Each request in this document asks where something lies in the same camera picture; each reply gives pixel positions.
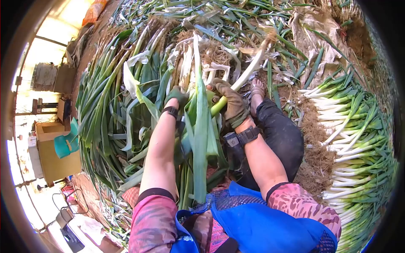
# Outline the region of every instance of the blue mesh apron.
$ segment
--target blue mesh apron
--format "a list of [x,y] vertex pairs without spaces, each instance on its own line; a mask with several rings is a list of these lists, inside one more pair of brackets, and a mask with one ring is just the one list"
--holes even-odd
[[207,210],[242,253],[333,253],[337,248],[335,235],[325,225],[269,208],[260,192],[232,182],[229,189],[208,194],[206,203],[193,211],[176,213],[178,238],[172,253],[199,252],[195,237],[181,223]]

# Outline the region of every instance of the black watch strap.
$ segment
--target black watch strap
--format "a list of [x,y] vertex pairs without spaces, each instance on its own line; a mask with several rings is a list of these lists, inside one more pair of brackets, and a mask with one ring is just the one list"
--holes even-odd
[[177,116],[179,115],[179,110],[177,110],[173,106],[166,107],[165,109],[163,109],[162,113],[164,113],[164,112],[168,112],[168,114],[172,115],[176,120],[177,120]]
[[250,126],[245,131],[238,134],[238,140],[244,146],[246,143],[249,143],[255,139],[260,134],[260,130],[257,127]]

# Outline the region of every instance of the green glove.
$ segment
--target green glove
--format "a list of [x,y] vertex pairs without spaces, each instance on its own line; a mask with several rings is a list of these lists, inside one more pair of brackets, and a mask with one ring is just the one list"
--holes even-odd
[[246,110],[242,96],[230,88],[230,84],[222,79],[214,79],[217,91],[228,99],[227,109],[225,112],[225,120],[229,121],[232,128],[237,128],[249,116],[249,111]]
[[176,98],[179,101],[179,110],[181,110],[187,104],[188,94],[182,93],[180,91],[180,87],[176,85],[173,86],[172,90],[169,92],[169,94],[167,94],[167,97],[164,100],[164,105],[166,105],[167,102],[172,98]]

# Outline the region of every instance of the patterned sleeve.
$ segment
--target patterned sleeve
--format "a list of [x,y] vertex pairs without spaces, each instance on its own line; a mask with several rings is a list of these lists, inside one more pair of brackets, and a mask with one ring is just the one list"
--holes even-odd
[[136,204],[129,239],[129,253],[169,253],[177,238],[175,202],[161,195],[151,195]]
[[319,221],[328,227],[339,241],[342,231],[339,215],[333,208],[318,204],[300,185],[288,183],[279,186],[271,193],[267,204],[295,218]]

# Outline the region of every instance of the foot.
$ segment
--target foot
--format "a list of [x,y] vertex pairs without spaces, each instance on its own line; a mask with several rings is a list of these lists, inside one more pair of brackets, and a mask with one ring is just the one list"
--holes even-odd
[[255,78],[250,85],[252,101],[250,102],[250,114],[256,117],[256,109],[263,102],[265,86],[259,79]]

